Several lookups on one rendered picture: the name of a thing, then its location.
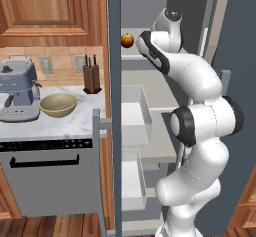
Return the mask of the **beige bowl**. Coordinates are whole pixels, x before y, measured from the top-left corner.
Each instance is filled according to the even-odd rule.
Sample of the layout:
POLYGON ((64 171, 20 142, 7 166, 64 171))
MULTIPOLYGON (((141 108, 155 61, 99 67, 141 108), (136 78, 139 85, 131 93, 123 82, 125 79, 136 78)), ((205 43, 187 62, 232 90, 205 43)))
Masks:
POLYGON ((40 101, 40 109, 50 117, 62 118, 71 114, 77 103, 77 97, 71 93, 53 93, 40 101))

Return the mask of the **white fridge drawer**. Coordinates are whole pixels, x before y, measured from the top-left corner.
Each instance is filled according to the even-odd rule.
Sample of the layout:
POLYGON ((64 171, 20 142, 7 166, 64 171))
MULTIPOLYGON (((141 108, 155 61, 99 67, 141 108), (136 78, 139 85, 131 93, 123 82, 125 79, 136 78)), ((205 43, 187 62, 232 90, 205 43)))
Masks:
POLYGON ((121 131, 123 146, 148 145, 153 120, 142 85, 121 89, 121 131))
POLYGON ((122 150, 122 210, 142 210, 146 206, 146 185, 138 149, 122 150))

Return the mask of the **grey fridge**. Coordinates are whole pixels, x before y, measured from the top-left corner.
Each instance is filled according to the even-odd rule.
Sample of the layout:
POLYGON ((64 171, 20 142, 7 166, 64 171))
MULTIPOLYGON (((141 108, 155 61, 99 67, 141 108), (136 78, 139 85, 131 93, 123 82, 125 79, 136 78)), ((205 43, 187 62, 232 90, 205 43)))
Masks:
MULTIPOLYGON (((111 98, 116 101, 113 134, 115 148, 142 145, 150 140, 152 118, 141 86, 121 85, 121 0, 108 0, 111 98)), ((183 11, 175 2, 165 6, 152 27, 136 40, 140 55, 162 75, 171 78, 193 101, 174 109, 170 127, 174 136, 191 149, 184 163, 156 185, 156 196, 168 208, 167 218, 155 237, 204 237, 195 226, 200 210, 220 195, 220 175, 229 151, 221 141, 236 132, 232 100, 210 65, 213 51, 204 57, 182 45, 183 11)))

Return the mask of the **wooden knife block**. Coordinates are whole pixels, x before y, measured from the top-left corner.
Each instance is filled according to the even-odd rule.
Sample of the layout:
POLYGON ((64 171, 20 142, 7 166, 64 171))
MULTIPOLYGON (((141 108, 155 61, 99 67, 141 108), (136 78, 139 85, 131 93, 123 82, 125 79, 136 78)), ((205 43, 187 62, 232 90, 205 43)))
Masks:
POLYGON ((96 55, 93 58, 85 56, 85 65, 83 66, 84 89, 87 94, 97 94, 101 91, 99 65, 96 61, 96 55))

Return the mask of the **orange fruit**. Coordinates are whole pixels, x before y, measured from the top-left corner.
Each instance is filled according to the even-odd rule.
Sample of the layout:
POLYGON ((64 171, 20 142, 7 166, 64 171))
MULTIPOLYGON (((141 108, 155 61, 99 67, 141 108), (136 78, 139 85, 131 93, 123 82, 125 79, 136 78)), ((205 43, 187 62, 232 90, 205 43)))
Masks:
POLYGON ((121 36, 121 45, 124 47, 124 48, 130 48, 132 47, 134 44, 134 37, 132 34, 130 33, 124 33, 122 36, 121 36))

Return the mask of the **grey dishwasher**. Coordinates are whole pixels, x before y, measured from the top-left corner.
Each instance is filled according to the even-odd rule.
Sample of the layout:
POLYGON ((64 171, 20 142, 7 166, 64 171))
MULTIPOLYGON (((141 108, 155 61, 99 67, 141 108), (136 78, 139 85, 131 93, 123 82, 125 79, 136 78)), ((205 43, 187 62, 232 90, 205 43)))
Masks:
POLYGON ((27 217, 95 213, 94 154, 90 139, 0 142, 0 164, 27 217), (72 160, 78 165, 11 168, 17 162, 72 160))

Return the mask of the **grey fridge door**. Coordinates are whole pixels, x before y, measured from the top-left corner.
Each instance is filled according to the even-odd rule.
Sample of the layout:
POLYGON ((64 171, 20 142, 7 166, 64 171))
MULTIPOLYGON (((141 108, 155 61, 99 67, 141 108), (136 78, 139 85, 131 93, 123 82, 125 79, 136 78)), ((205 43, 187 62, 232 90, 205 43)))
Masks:
POLYGON ((229 161, 220 176, 221 193, 195 221, 205 236, 225 232, 256 164, 256 0, 228 0, 213 67, 231 71, 227 95, 243 111, 244 126, 222 139, 229 161))

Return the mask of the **blue grey espresso machine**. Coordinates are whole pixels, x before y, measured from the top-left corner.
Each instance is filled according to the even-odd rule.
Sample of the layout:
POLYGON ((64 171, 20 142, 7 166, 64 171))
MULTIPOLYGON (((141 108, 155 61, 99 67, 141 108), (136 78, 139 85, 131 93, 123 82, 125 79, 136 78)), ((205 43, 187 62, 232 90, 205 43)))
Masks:
POLYGON ((0 93, 8 95, 0 109, 0 121, 20 123, 37 120, 41 87, 30 57, 9 56, 0 61, 0 93))

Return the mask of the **grey wall socket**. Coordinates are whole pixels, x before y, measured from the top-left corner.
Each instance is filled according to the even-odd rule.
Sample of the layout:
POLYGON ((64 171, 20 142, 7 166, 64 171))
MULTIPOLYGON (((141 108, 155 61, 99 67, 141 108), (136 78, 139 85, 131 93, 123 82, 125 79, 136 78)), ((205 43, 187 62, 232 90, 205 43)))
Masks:
POLYGON ((76 72, 82 73, 84 65, 85 65, 85 56, 84 55, 76 55, 75 56, 76 72))
POLYGON ((53 73, 53 67, 52 67, 52 60, 50 55, 44 55, 40 56, 40 67, 41 71, 44 74, 52 74, 53 73))

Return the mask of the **wooden wall cupboard door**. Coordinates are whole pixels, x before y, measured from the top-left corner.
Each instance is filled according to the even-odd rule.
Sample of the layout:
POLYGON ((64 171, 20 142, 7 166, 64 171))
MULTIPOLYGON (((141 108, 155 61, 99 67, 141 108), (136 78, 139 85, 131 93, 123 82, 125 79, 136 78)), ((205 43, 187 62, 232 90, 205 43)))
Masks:
POLYGON ((0 0, 0 47, 100 46, 106 0, 0 0))

